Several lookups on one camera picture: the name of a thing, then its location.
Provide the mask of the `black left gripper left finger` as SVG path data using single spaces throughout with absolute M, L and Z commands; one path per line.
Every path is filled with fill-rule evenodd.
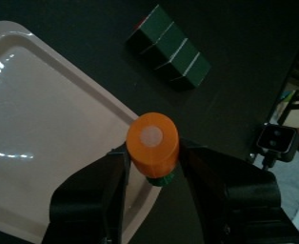
M 65 180 L 51 197 L 41 244 L 123 244 L 129 168 L 121 144 Z

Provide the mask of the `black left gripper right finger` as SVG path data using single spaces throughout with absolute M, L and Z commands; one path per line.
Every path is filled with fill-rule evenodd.
M 187 139 L 180 141 L 179 160 L 204 244 L 299 244 L 275 174 Z

